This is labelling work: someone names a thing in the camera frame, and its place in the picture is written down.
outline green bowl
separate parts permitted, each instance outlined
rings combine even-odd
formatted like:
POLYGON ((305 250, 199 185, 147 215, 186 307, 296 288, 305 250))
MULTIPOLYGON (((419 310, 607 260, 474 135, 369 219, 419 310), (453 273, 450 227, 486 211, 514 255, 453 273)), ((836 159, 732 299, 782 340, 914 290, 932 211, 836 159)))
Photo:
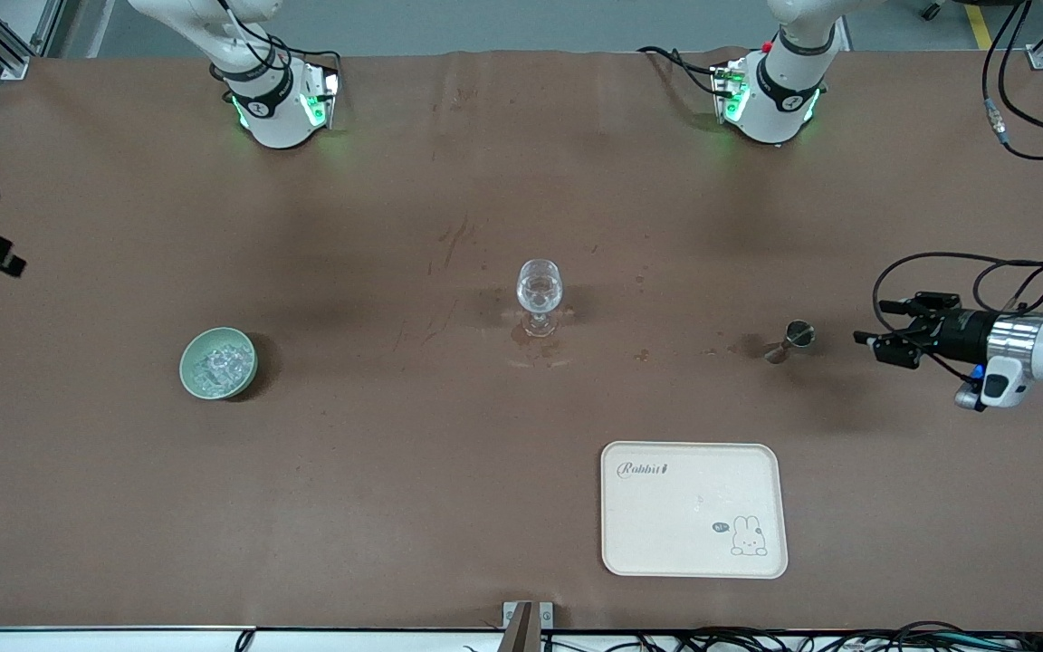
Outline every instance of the green bowl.
POLYGON ((179 381, 183 388, 188 389, 188 393, 204 401, 219 401, 223 397, 232 397, 243 392, 251 384, 251 380, 257 377, 257 368, 260 367, 260 359, 257 357, 257 347, 252 345, 248 335, 226 325, 219 329, 202 332, 191 340, 190 345, 183 349, 183 358, 179 359, 179 381), (196 366, 200 360, 207 358, 209 354, 219 351, 221 346, 247 346, 249 352, 248 372, 235 387, 226 388, 223 391, 203 392, 202 385, 196 379, 196 366))

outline glass base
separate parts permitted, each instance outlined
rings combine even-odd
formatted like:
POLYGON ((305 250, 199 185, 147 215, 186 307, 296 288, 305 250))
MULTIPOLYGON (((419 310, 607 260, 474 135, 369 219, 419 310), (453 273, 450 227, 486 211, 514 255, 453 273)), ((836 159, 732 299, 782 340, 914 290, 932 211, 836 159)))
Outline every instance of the glass base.
POLYGON ((528 312, 522 318, 522 327, 525 328, 526 334, 530 335, 531 338, 548 338, 553 334, 554 328, 557 325, 558 321, 550 314, 528 312))

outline cable connector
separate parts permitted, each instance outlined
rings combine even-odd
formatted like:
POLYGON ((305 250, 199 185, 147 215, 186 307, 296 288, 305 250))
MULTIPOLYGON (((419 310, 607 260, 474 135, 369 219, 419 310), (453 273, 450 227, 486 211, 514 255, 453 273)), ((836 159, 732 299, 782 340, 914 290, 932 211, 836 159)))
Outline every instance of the cable connector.
POLYGON ((1005 127, 1005 119, 1000 115, 1000 108, 997 108, 997 103, 993 102, 992 98, 985 98, 985 114, 989 116, 989 127, 996 134, 997 141, 1000 141, 1001 145, 1009 144, 1009 127, 1005 127))

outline gray floor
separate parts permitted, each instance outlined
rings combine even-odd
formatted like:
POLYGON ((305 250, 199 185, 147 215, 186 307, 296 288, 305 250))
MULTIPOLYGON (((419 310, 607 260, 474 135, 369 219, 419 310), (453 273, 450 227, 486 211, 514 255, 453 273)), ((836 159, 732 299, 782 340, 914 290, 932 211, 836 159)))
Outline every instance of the gray floor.
MULTIPOLYGON (((962 4, 924 22, 930 0, 889 0, 853 13, 856 50, 974 50, 962 4)), ((984 8, 990 32, 1006 10, 984 8)), ((703 51, 757 46, 774 34, 765 0, 287 0, 268 29, 289 45, 355 55, 438 54, 454 50, 621 52, 642 45, 703 51)), ((1043 3, 1034 5, 1021 42, 1043 37, 1043 3)), ((58 48, 65 55, 199 57, 185 38, 143 17, 127 0, 81 0, 58 48)))

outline metal jigger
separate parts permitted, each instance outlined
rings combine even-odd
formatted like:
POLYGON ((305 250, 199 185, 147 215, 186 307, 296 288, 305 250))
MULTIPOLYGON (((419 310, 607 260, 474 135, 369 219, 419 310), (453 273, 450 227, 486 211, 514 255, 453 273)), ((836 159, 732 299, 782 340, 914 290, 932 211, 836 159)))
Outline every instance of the metal jigger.
POLYGON ((792 349, 804 349, 815 342, 815 325, 810 325, 802 319, 796 319, 786 325, 786 336, 778 346, 766 353, 762 359, 772 364, 779 364, 786 360, 792 349))

